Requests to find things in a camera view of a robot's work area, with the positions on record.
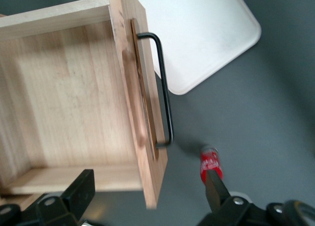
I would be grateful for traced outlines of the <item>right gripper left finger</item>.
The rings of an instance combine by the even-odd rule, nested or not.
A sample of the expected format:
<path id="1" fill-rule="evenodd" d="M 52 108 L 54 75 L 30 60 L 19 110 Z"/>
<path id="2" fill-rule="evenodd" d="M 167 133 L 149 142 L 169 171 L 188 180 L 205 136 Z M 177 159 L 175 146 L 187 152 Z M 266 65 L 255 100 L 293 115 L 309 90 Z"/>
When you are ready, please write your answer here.
<path id="1" fill-rule="evenodd" d="M 95 195 L 92 169 L 85 169 L 60 195 L 42 199 L 36 206 L 40 226 L 77 226 Z"/>

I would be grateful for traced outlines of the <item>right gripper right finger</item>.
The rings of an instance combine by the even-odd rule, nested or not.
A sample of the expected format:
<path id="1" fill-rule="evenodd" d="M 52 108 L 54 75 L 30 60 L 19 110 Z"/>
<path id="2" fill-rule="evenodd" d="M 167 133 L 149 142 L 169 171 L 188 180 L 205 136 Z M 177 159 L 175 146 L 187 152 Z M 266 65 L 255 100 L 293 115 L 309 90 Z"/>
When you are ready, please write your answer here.
<path id="1" fill-rule="evenodd" d="M 214 170 L 206 172 L 205 191 L 211 213 L 199 222 L 200 226 L 267 225 L 265 211 L 241 196 L 232 196 Z"/>

